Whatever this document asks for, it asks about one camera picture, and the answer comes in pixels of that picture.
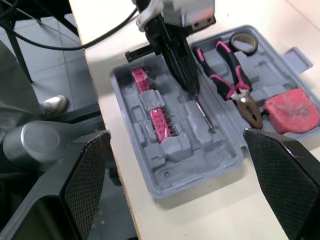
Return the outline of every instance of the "pliers jaw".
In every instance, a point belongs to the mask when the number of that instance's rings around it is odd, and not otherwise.
[[[241,116],[251,125],[254,129],[262,129],[264,124],[260,110],[257,103],[250,96],[248,90],[241,91],[240,94],[233,94],[231,99],[236,103],[236,108]]]

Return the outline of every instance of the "pliers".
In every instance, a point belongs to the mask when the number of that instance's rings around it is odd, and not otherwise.
[[[193,48],[193,53],[201,64],[204,73],[214,82],[217,92],[227,100],[233,100],[241,116],[255,129],[263,128],[263,120],[257,103],[250,96],[252,83],[246,76],[242,67],[231,49],[223,42],[218,41],[215,45],[217,52],[227,62],[233,77],[234,86],[215,73],[209,67],[201,48]]]

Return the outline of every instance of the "black cable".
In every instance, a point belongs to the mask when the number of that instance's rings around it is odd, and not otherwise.
[[[48,45],[43,45],[41,43],[37,43],[34,42],[32,40],[29,40],[28,38],[20,35],[19,33],[15,32],[14,30],[12,30],[11,28],[9,28],[8,26],[4,25],[2,22],[0,22],[0,26],[2,28],[4,28],[7,32],[15,35],[17,38],[40,48],[43,49],[51,49],[51,50],[58,50],[58,51],[76,51],[76,50],[80,50],[80,49],[87,49],[92,47],[93,45],[96,45],[97,43],[101,42],[102,40],[105,40],[106,38],[109,38],[111,35],[115,34],[117,31],[119,31],[120,29],[122,29],[129,21],[130,19],[136,14],[137,9],[135,8],[134,11],[122,22],[120,23],[118,26],[114,27],[113,29],[111,29],[110,31],[106,32],[105,34],[103,34],[102,36],[96,38],[95,40],[92,40],[84,45],[81,46],[75,46],[75,47],[58,47],[58,46],[48,46]]]
[[[0,19],[6,18],[8,15],[10,15],[14,10],[18,7],[19,0],[15,0],[14,3],[3,13],[0,14]]]

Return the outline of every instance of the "person's leg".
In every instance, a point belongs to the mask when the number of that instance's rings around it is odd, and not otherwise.
[[[39,104],[17,59],[0,41],[0,138],[18,126],[60,113],[67,102],[58,96]]]

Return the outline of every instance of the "drill bit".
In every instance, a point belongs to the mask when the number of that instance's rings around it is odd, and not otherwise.
[[[200,110],[200,113],[202,114],[204,120],[206,121],[206,124],[208,124],[209,126],[209,130],[214,134],[216,133],[215,129],[214,129],[214,126],[211,124],[210,120],[208,119],[207,115],[205,114],[204,110],[202,109],[199,101],[198,101],[198,98],[197,97],[194,97],[193,100],[195,101],[195,104],[197,105],[198,109]]]

